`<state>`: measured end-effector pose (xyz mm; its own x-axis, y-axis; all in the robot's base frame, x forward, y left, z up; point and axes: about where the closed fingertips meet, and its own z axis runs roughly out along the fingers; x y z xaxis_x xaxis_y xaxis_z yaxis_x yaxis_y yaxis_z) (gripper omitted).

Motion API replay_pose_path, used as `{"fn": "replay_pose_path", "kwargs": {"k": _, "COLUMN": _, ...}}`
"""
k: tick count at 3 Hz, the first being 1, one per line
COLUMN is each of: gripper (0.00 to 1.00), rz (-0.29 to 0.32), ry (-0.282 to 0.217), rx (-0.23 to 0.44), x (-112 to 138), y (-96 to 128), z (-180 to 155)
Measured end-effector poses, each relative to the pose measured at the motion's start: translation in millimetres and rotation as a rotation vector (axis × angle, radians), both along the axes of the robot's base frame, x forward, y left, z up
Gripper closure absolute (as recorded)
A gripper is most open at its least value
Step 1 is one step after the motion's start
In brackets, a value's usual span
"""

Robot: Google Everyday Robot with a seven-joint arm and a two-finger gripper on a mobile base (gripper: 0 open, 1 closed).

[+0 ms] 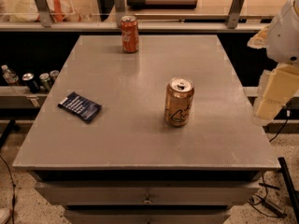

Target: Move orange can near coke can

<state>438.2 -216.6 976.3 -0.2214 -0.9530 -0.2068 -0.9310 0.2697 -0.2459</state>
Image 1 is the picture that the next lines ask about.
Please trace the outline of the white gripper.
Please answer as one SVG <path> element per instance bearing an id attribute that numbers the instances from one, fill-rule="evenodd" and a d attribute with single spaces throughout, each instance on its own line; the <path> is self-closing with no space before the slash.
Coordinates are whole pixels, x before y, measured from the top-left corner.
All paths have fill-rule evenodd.
<path id="1" fill-rule="evenodd" d="M 288 0 L 247 46 L 266 47 L 267 56 L 279 63 L 272 71 L 263 71 L 253 104 L 252 122 L 265 126 L 299 91 L 299 0 Z"/>

